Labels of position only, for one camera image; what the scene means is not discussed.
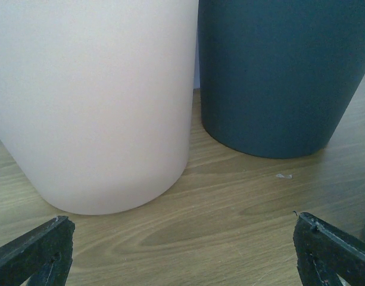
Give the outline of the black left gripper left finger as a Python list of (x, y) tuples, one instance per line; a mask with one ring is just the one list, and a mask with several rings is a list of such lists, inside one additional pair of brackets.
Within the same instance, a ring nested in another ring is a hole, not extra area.
[(75, 224), (57, 216), (0, 247), (0, 285), (65, 285)]

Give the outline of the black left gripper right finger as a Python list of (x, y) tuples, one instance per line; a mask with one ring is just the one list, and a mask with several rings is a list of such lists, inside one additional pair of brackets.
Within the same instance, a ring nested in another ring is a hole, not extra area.
[(302, 285), (365, 285), (365, 241), (302, 212), (293, 235)]

